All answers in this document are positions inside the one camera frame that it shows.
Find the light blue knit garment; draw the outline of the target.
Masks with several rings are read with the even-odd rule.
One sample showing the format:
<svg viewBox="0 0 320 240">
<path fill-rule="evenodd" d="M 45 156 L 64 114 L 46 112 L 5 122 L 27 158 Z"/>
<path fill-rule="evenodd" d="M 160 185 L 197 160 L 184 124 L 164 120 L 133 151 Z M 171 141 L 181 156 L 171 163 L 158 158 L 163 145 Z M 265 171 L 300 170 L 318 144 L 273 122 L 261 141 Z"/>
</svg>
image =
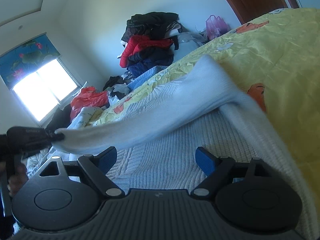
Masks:
<svg viewBox="0 0 320 240">
<path fill-rule="evenodd" d="M 167 66 L 154 66 L 153 68 L 147 70 L 142 75 L 140 75 L 139 77 L 137 77 L 133 81 L 131 81 L 127 85 L 128 89 L 130 91 L 135 90 L 136 88 L 141 86 L 143 83 L 148 81 L 148 79 L 150 79 L 151 77 L 153 77 L 154 75 L 156 75 L 157 73 L 159 73 L 160 71 L 162 71 L 162 70 L 164 70 L 166 68 L 167 68 Z"/>
</svg>

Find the window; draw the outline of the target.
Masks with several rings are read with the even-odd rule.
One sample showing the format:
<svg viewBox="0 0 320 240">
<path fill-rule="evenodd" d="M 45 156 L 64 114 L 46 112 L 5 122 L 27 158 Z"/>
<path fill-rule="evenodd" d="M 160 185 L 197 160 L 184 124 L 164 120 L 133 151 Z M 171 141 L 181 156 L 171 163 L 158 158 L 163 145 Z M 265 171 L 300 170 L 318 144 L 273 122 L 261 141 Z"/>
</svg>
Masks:
<svg viewBox="0 0 320 240">
<path fill-rule="evenodd" d="M 41 123 L 78 88 L 60 60 L 55 59 L 24 77 L 12 90 L 31 116 Z"/>
</svg>

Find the floral roller blind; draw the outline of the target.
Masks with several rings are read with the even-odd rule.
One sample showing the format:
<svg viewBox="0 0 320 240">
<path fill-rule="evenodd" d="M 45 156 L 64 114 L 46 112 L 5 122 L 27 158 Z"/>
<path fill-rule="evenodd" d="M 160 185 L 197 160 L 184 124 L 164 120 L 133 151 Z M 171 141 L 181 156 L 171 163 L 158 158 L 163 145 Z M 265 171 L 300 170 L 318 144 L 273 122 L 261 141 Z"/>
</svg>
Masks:
<svg viewBox="0 0 320 240">
<path fill-rule="evenodd" d="M 60 57 L 46 34 L 24 42 L 1 56 L 1 78 L 12 89 L 23 78 Z"/>
</svg>

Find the yellow cartoon bed sheet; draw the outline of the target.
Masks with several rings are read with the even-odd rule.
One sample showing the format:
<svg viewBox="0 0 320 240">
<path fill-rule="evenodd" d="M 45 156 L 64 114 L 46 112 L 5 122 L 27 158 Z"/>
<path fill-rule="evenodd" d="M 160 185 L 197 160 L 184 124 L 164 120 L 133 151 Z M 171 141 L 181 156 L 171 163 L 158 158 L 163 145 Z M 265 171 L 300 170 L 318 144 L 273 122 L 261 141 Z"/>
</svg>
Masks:
<svg viewBox="0 0 320 240">
<path fill-rule="evenodd" d="M 192 51 L 152 77 L 91 125 L 114 120 L 156 86 L 189 73 L 202 55 L 216 60 L 241 90 L 265 86 L 267 116 L 298 167 L 319 172 L 319 10 L 283 9 L 256 18 Z"/>
</svg>

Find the black garment by window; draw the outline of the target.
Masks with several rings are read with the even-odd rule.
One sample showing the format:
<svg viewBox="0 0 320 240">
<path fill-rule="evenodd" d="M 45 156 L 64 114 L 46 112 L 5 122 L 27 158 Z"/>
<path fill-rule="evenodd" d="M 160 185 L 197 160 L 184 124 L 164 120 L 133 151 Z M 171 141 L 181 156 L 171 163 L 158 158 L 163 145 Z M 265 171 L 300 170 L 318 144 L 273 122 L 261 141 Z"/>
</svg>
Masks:
<svg viewBox="0 0 320 240">
<path fill-rule="evenodd" d="M 46 132 L 53 133 L 59 128 L 67 128 L 71 124 L 71 105 L 68 104 L 63 109 L 57 109 L 45 128 Z"/>
</svg>

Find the red jacket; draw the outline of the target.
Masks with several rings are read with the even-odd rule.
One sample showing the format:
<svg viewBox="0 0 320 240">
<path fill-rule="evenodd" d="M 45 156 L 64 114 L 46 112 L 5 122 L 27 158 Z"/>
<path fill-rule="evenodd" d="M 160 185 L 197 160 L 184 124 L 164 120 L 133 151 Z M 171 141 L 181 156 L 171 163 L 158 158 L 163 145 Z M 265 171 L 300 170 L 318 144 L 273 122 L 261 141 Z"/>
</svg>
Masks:
<svg viewBox="0 0 320 240">
<path fill-rule="evenodd" d="M 151 40 L 145 35 L 133 35 L 130 37 L 127 46 L 125 47 L 120 57 L 119 65 L 121 68 L 127 67 L 129 56 L 132 56 L 148 47 L 169 48 L 173 44 L 173 40 L 169 38 L 161 40 Z"/>
</svg>

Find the pink plastic bag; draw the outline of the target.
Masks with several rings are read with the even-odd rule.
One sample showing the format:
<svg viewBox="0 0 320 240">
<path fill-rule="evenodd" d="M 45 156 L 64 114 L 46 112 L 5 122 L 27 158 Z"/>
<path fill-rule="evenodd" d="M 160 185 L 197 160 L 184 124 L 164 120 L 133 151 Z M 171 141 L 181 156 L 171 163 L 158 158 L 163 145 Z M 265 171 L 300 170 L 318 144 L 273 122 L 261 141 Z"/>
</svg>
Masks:
<svg viewBox="0 0 320 240">
<path fill-rule="evenodd" d="M 220 16 L 210 15 L 206 20 L 206 32 L 210 40 L 224 35 L 228 31 L 228 24 Z"/>
</svg>

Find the white printed quilt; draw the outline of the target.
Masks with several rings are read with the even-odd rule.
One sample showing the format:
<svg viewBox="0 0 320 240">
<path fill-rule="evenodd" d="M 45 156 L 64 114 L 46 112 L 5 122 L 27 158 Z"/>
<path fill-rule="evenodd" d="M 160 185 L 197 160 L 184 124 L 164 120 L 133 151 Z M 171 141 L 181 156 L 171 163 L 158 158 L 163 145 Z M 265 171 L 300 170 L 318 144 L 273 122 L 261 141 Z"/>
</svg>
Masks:
<svg viewBox="0 0 320 240">
<path fill-rule="evenodd" d="M 80 113 L 72 120 L 68 129 L 79 129 L 86 126 L 92 126 L 99 116 L 103 113 L 106 107 L 83 107 Z M 57 151 L 50 146 L 32 157 L 27 159 L 27 176 L 31 178 L 38 169 L 53 156 L 60 156 L 63 161 L 75 160 L 76 155 Z"/>
</svg>

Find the black and white crumpled clothes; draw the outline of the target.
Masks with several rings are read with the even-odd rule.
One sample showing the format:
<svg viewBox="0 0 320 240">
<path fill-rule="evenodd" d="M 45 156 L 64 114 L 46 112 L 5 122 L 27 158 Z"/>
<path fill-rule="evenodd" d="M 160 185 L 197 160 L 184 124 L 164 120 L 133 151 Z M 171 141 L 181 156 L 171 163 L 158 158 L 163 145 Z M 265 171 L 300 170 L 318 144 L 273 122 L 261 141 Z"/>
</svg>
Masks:
<svg viewBox="0 0 320 240">
<path fill-rule="evenodd" d="M 107 91 L 109 101 L 115 101 L 129 94 L 130 89 L 121 76 L 112 76 L 105 83 L 103 91 Z"/>
</svg>

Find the white knit sweater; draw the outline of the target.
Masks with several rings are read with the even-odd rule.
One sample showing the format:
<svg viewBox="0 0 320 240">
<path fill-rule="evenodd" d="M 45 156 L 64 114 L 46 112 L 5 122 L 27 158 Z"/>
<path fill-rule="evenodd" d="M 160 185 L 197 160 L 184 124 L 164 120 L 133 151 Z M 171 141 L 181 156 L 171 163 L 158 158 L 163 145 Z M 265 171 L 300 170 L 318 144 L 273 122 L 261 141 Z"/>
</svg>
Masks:
<svg viewBox="0 0 320 240">
<path fill-rule="evenodd" d="M 65 138 L 53 146 L 72 155 L 115 147 L 119 160 L 109 176 L 124 191 L 194 189 L 205 178 L 195 162 L 198 147 L 243 163 L 260 158 L 299 194 L 297 231 L 306 239 L 319 237 L 311 191 L 287 146 L 258 104 L 209 55 L 116 120 L 61 133 Z"/>
</svg>

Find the red plastic bag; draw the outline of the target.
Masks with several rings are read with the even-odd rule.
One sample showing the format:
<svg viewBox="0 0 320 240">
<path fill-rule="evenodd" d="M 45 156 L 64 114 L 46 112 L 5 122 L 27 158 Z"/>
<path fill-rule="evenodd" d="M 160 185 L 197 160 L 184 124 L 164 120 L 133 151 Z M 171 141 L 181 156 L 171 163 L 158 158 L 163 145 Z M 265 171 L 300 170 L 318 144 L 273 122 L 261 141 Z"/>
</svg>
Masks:
<svg viewBox="0 0 320 240">
<path fill-rule="evenodd" d="M 106 104 L 108 104 L 107 91 L 97 92 L 93 86 L 82 88 L 71 101 L 70 119 L 72 121 L 84 107 L 102 107 Z"/>
</svg>

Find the pile of dark clothes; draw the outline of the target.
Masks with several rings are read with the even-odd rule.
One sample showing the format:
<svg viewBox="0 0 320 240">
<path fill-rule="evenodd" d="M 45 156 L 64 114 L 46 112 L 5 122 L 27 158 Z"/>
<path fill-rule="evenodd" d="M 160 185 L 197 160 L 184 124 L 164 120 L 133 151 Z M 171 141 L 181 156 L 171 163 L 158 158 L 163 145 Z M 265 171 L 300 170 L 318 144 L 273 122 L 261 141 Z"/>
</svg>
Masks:
<svg viewBox="0 0 320 240">
<path fill-rule="evenodd" d="M 181 25 L 174 12 L 148 12 L 135 14 L 126 23 L 121 41 L 124 51 L 119 65 L 139 77 L 155 66 L 169 66 L 174 60 L 171 46 L 178 49 L 177 35 Z"/>
</svg>

